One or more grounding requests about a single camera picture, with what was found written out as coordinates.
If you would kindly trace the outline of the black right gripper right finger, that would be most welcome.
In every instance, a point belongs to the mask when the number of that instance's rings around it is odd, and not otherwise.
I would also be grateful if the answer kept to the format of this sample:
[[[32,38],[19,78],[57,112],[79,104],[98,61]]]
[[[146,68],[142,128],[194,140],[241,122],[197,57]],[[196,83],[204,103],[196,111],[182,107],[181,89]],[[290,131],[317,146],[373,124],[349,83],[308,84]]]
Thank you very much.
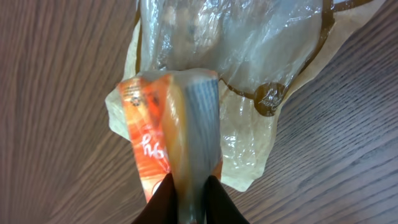
[[[249,224],[213,175],[205,183],[204,203],[207,224]]]

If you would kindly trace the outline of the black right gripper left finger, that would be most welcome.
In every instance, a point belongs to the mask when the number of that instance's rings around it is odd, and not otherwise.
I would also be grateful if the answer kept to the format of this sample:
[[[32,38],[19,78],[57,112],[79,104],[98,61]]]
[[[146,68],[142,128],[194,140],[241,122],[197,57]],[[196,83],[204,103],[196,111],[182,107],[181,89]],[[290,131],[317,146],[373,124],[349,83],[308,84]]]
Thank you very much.
[[[171,174],[167,174],[153,197],[132,224],[177,224],[178,200]]]

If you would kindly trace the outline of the orange small box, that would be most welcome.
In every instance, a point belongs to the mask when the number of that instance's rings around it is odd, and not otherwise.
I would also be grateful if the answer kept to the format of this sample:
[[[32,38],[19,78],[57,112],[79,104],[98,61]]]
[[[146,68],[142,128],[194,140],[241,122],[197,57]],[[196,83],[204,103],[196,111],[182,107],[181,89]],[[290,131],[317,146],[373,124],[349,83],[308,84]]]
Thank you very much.
[[[142,72],[117,89],[146,200],[171,173],[179,223],[204,223],[203,188],[223,165],[216,72]]]

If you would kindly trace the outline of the beige plastic pouch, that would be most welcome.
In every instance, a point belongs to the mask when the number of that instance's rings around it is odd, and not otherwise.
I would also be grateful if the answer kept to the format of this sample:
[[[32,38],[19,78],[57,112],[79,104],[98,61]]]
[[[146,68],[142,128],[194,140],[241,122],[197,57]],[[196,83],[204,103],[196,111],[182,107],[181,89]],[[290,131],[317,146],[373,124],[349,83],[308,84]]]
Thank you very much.
[[[264,172],[287,98],[314,79],[380,6],[380,1],[139,1],[121,82],[151,71],[216,72],[219,179],[244,192]],[[109,127],[130,141],[117,87],[105,100]]]

